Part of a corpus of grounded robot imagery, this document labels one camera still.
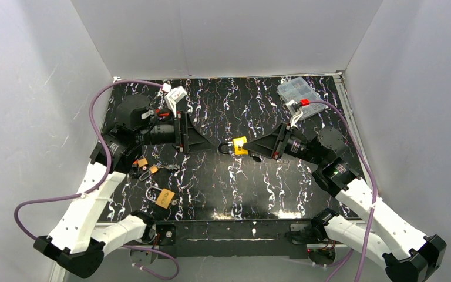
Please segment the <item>yellow padlock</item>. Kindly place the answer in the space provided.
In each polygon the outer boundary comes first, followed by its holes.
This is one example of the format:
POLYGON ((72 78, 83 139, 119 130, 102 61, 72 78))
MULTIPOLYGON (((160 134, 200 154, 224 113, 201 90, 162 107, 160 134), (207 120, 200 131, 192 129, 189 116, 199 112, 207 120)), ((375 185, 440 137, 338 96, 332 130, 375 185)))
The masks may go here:
POLYGON ((233 138, 231 140, 220 143, 218 146, 218 151, 225 155, 248 155, 248 150, 244 148, 244 145, 246 143, 247 138, 245 136, 233 138))

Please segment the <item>large brass padlock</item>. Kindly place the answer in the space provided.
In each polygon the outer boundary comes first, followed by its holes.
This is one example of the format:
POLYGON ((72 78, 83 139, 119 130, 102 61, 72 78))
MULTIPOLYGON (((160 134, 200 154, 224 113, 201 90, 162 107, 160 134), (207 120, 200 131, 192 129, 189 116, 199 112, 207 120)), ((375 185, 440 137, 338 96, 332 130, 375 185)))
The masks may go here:
POLYGON ((176 193, 166 188, 150 186, 147 188, 145 196, 147 200, 164 209, 169 209, 179 203, 176 193))

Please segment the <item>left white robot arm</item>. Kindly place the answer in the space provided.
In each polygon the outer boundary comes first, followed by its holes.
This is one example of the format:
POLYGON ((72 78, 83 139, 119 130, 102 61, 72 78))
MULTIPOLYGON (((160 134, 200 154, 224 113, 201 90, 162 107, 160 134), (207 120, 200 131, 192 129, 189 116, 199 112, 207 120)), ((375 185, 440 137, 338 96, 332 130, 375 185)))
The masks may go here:
POLYGON ((95 225, 114 190, 126 178, 145 145, 172 144, 189 154, 212 148, 193 126, 188 113, 177 110, 186 95, 174 88, 164 97, 166 108, 151 107, 145 95, 132 95, 115 110, 115 123, 102 134, 90 157, 82 184, 56 227, 39 236, 34 248, 81 278, 90 277, 104 257, 126 243, 148 240, 154 219, 134 211, 105 229, 95 225))

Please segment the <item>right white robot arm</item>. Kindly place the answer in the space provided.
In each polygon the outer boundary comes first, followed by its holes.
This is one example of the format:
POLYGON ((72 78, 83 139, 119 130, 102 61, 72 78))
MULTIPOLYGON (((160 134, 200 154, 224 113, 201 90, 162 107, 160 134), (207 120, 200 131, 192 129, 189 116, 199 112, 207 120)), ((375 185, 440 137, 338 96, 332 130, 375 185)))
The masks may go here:
POLYGON ((360 251, 382 267, 390 281, 426 281, 440 266, 446 242, 410 225, 378 196, 344 158, 343 135, 333 127, 321 129, 311 140, 286 123, 242 144, 243 152, 279 159, 284 154, 317 166, 312 177, 333 198, 367 223, 351 223, 331 209, 311 219, 318 239, 333 239, 360 251))

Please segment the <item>clear plastic screw box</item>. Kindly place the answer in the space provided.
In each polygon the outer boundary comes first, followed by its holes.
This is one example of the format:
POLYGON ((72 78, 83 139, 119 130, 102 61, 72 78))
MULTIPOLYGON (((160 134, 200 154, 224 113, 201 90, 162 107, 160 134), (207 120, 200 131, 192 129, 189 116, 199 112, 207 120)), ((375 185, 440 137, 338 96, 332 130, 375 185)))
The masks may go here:
MULTIPOLYGON (((277 92, 284 104, 291 100, 295 100, 296 102, 299 102, 301 99, 308 99, 310 100, 310 102, 313 102, 315 100, 322 100, 320 95, 316 93, 314 88, 311 87, 303 77, 292 78, 290 80, 282 82, 277 86, 277 92)), ((304 120, 310 118, 313 115, 319 114, 326 108, 327 106, 319 103, 305 106, 302 108, 304 115, 300 120, 304 120)), ((292 108, 289 108, 288 111, 291 115, 294 113, 294 110, 292 108)))

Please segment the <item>small brass padlock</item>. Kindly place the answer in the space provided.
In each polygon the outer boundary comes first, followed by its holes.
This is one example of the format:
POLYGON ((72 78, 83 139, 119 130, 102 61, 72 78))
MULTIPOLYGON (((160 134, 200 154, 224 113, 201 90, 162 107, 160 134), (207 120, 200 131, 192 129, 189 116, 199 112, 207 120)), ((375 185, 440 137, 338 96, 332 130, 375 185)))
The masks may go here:
POLYGON ((153 165, 153 166, 149 167, 147 170, 145 170, 145 171, 139 176, 139 180, 140 180, 140 181, 145 181, 145 180, 147 180, 149 177, 151 177, 152 175, 154 175, 155 173, 157 173, 158 171, 159 171, 158 165, 153 165))

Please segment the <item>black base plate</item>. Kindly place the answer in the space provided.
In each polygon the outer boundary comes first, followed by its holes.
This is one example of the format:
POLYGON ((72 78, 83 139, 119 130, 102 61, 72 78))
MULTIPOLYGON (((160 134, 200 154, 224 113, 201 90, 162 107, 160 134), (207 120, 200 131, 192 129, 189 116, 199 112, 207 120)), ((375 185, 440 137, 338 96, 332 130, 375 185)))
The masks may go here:
POLYGON ((308 219, 157 221, 158 248, 174 257, 281 256, 305 259, 324 249, 330 258, 345 248, 308 237, 308 219))

